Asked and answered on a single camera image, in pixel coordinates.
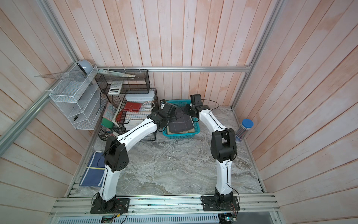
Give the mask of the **dark grid pillowcase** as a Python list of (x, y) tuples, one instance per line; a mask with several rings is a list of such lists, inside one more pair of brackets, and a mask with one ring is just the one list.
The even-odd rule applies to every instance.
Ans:
[(181, 132), (194, 128), (194, 123), (189, 115), (179, 111), (176, 114), (176, 118), (176, 120), (173, 120), (168, 124), (168, 128), (171, 132)]

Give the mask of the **navy striped pillowcase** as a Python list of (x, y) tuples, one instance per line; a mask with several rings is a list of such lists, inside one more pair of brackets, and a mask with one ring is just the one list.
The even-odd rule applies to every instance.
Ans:
[(104, 180), (105, 164), (102, 152), (94, 152), (86, 166), (79, 186), (100, 187)]

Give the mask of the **beige grey pillowcase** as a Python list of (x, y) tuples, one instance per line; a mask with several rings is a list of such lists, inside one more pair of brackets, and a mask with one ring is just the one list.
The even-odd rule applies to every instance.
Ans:
[(192, 128), (190, 130), (185, 130), (185, 131), (181, 131), (181, 132), (171, 132), (169, 128), (166, 129), (167, 134), (172, 135), (172, 134), (188, 134), (188, 133), (195, 133), (196, 130), (195, 128)]

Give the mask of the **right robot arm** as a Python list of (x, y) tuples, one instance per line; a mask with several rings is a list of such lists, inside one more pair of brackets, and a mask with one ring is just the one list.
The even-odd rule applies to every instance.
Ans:
[(213, 196), (217, 208), (222, 208), (234, 202), (234, 192), (231, 186), (231, 165), (237, 155), (235, 133), (225, 127), (213, 115), (209, 106), (204, 105), (200, 94), (191, 95), (191, 104), (186, 105), (185, 114), (197, 118), (212, 133), (210, 151), (217, 165), (217, 184)]

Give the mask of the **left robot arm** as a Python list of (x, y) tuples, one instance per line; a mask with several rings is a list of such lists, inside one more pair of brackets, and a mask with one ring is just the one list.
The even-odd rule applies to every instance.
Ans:
[(91, 213), (110, 213), (116, 209), (117, 183), (121, 171), (129, 163), (128, 151), (149, 134), (159, 129), (164, 130), (173, 119), (176, 119), (176, 107), (167, 102), (132, 130), (118, 137), (111, 136), (107, 139), (103, 153), (105, 164), (103, 183), (93, 201)]

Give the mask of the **teal plastic basket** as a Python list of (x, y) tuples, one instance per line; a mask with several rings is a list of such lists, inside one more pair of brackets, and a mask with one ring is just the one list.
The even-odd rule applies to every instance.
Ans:
[(163, 135), (169, 139), (185, 139), (198, 134), (200, 132), (199, 119), (183, 113), (185, 106), (190, 105), (191, 101), (189, 99), (178, 99), (168, 102), (176, 106), (177, 119), (168, 124)]

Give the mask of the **checkered notebook stack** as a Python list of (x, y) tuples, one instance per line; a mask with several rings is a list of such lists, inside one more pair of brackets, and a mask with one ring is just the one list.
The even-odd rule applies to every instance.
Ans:
[(130, 131), (142, 123), (147, 118), (147, 116), (152, 113), (153, 108), (154, 102), (146, 101), (142, 103), (142, 107), (138, 113), (126, 112), (125, 121), (123, 122), (126, 131)]

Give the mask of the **red wallet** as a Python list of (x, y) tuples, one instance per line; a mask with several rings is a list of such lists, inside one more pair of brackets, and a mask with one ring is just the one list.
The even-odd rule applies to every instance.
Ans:
[(138, 113), (142, 107), (141, 103), (127, 101), (124, 106), (124, 111)]

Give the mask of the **white pencil case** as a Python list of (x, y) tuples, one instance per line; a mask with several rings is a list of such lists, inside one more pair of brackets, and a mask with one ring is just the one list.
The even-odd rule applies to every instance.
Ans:
[(127, 93), (125, 95), (126, 101), (140, 102), (140, 101), (153, 101), (155, 98), (155, 91), (150, 90), (148, 93)]

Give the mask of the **blue lid pencil tube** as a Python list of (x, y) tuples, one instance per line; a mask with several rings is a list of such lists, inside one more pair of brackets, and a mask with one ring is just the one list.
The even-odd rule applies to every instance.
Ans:
[(235, 133), (235, 141), (241, 142), (246, 133), (254, 126), (254, 123), (250, 119), (244, 119), (239, 125), (238, 130)]

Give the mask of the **white calculator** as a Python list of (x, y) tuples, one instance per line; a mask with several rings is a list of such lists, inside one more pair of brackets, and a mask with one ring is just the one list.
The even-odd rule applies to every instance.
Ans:
[(113, 81), (109, 87), (108, 94), (109, 95), (118, 95), (121, 93), (122, 90), (122, 81)]

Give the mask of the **green book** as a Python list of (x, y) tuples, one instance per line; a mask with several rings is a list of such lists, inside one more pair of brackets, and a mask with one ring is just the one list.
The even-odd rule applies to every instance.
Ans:
[(103, 127), (112, 130), (114, 126), (114, 122), (112, 120), (115, 117), (116, 111), (117, 108), (113, 104), (108, 102), (102, 116), (101, 125)]

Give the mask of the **white round alarm clock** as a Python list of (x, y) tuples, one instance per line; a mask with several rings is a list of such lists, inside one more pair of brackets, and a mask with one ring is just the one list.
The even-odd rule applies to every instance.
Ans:
[(89, 75), (93, 70), (92, 64), (87, 60), (79, 60), (76, 64), (86, 75)]

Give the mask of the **clear triangle ruler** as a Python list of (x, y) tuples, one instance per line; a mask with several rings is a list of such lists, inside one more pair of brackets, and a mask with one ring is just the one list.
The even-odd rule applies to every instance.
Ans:
[(56, 80), (78, 81), (78, 82), (82, 82), (85, 80), (85, 76), (83, 75), (82, 71), (69, 71), (69, 72), (53, 73), (53, 74), (46, 74), (46, 75), (38, 75), (35, 77), (56, 79)]

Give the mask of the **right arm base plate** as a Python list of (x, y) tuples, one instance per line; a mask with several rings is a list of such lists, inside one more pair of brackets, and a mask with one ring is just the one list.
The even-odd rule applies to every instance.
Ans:
[(239, 211), (239, 201), (236, 196), (231, 197), (227, 201), (220, 201), (216, 196), (201, 196), (203, 211)]

